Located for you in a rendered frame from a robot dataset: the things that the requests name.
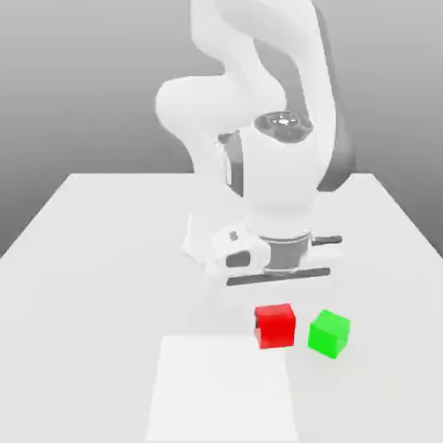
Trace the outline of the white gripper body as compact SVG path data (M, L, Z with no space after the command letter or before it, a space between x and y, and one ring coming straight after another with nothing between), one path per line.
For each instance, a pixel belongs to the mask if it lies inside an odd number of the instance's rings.
M251 295L266 295L267 291L312 292L324 289L324 279L331 276L329 266L303 268L289 273L260 273L229 277L224 290L225 299L244 299Z

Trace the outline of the small red cube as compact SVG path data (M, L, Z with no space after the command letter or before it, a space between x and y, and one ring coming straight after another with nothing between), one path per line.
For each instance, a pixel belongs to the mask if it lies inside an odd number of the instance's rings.
M296 317L290 304L257 306L254 317L254 335L262 350L294 345Z

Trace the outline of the small green cube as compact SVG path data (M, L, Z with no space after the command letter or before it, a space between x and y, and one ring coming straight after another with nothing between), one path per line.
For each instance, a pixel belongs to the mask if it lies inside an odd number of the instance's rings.
M310 323L308 347L336 359L348 343L350 320L332 311L322 310Z

